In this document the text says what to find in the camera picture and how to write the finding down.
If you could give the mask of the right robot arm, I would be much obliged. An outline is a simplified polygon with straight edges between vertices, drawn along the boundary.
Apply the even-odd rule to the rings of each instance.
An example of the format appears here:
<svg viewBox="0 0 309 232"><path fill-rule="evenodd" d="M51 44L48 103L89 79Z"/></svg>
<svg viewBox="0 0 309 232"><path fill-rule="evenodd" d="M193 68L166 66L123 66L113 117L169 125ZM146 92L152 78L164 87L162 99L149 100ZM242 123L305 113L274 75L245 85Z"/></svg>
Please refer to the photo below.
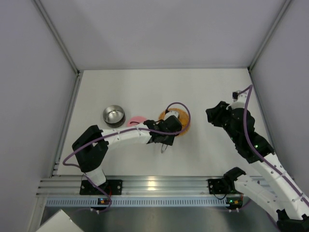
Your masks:
<svg viewBox="0 0 309 232"><path fill-rule="evenodd" d="M222 178L227 192L248 196L276 222L281 232L309 230L309 199L288 175L268 141L254 130L255 120L248 111L248 102L221 101L206 110L208 122L223 128L237 152L261 174L272 188L264 189L242 169L235 167Z"/></svg>

